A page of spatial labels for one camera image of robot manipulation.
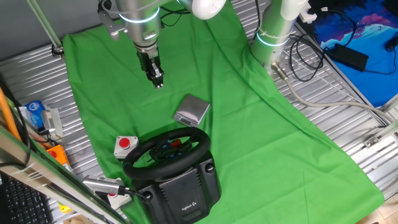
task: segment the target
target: metal grating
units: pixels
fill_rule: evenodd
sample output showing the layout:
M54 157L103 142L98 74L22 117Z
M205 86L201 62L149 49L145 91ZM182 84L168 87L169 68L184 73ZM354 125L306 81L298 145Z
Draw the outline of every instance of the metal grating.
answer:
M381 109L393 118L398 119L398 95L389 100Z
M257 12L254 0L231 1L249 40L254 36L257 26ZM261 10L270 1L260 1ZM300 53L308 61L318 62L316 55L305 45L300 45ZM287 59L280 62L286 66ZM297 74L307 78L311 70L298 63L294 51L294 64ZM319 70L310 82L297 81L286 66L292 85L305 100L317 103L334 101L358 101L364 98L352 87L352 83L344 75L339 74L330 65ZM66 65L63 58L53 57L51 46L46 46L0 62L0 72L16 98L22 103L32 100L42 100L53 108L58 108L63 124L63 134L67 142L66 152L72 167L79 178L86 175L102 176L90 140L81 122L72 89L68 82ZM285 83L274 78L279 91L310 121L316 124L326 135L334 140L362 168L368 177L383 191L385 198L390 197L398 188L392 184L398 179L398 145L393 137L385 138L379 144L367 149L363 142L380 128L373 114L366 110L351 106L334 108L310 108L297 103L290 94ZM398 118L398 105L388 108L388 112ZM63 214L58 209L58 203L49 200L54 217L54 223L59 223L70 214Z

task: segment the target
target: keyboard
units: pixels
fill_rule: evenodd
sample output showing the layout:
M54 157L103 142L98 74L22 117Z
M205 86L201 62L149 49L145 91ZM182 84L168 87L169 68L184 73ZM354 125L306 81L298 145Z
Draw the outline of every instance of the keyboard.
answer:
M18 180L1 174L2 186L8 215L1 223L10 224L48 224L51 215L45 195Z

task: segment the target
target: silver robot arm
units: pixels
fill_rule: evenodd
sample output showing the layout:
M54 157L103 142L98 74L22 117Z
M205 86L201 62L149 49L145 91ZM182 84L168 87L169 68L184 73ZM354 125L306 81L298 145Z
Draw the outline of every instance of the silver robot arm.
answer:
M280 61L298 16L307 23L317 18L317 15L307 13L310 8L308 0L272 0L263 12L259 32L250 51L268 73L272 73L271 65Z
M160 66L157 38L160 34L160 6L174 0L115 0L123 26L113 23L108 12L110 0L98 5L98 14L114 40L124 29L133 41L141 68L156 89L163 86L164 72ZM180 0L183 6L200 19L210 19L224 6L226 0Z

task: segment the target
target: logitech logo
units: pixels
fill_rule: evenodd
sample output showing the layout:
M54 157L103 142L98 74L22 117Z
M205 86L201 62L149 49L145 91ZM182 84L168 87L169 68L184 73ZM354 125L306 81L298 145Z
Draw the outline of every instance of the logitech logo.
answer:
M183 211L186 211L188 208L195 206L197 203L196 202L192 202L192 204L185 206L185 208L181 208Z

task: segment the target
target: small metal box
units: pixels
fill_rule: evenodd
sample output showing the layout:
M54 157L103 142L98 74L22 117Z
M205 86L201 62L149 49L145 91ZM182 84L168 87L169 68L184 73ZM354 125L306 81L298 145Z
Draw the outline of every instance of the small metal box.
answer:
M189 127L197 127L209 106L209 103L187 94L175 112L173 119Z

